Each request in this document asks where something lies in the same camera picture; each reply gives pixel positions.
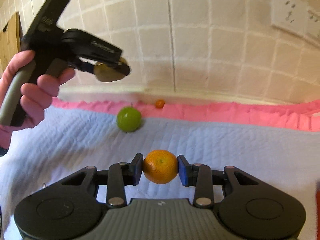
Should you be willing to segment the person left hand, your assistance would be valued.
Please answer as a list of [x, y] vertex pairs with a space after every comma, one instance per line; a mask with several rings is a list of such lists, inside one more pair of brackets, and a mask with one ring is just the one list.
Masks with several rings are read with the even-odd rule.
[[[26, 50], [15, 54], [10, 60], [1, 77], [1, 101], [3, 101], [14, 75], [18, 70], [30, 63], [34, 56], [34, 51]], [[67, 68], [59, 77], [44, 74], [37, 79], [36, 84], [23, 84], [21, 87], [22, 97], [20, 103], [27, 117], [21, 127], [1, 126], [1, 130], [9, 133], [37, 126], [44, 120], [44, 110], [52, 104], [53, 98], [58, 96], [59, 87], [74, 76], [75, 71], [72, 68]]]

